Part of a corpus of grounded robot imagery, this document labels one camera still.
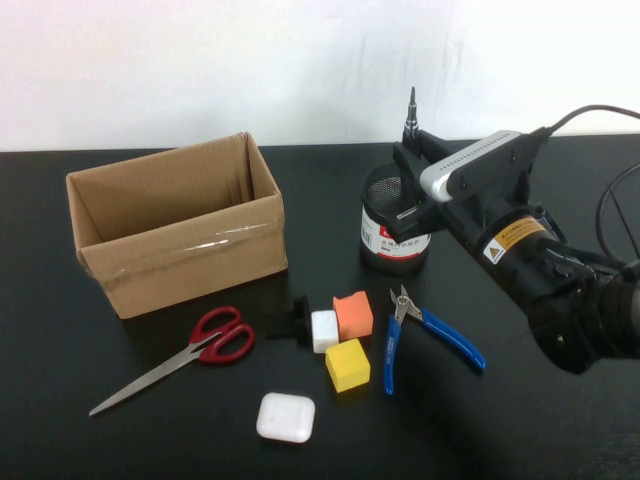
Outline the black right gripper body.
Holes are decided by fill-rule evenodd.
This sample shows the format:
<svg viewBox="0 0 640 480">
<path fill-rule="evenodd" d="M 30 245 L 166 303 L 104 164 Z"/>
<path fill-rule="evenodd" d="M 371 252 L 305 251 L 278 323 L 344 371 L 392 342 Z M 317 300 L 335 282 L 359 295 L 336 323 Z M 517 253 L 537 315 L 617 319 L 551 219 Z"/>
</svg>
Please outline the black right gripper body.
<svg viewBox="0 0 640 480">
<path fill-rule="evenodd" d="M 543 207 L 477 196 L 439 206 L 448 231 L 512 300 L 557 296 L 570 287 L 566 244 Z"/>
</svg>

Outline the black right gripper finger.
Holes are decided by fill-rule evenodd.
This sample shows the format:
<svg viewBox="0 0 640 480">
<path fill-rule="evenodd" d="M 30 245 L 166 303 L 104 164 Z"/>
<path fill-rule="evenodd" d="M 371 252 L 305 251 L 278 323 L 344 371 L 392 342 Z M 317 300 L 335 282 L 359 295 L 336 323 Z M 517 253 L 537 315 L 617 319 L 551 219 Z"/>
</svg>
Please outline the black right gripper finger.
<svg viewBox="0 0 640 480">
<path fill-rule="evenodd" d="M 437 202 L 425 201 L 388 219 L 387 231 L 395 241 L 407 241 L 444 229 Z"/>
<path fill-rule="evenodd" d="M 404 133 L 402 140 L 393 144 L 393 159 L 400 171 L 401 205 L 425 201 L 426 193 L 420 186 L 421 173 L 452 152 L 445 140 L 421 129 Z"/>
</svg>

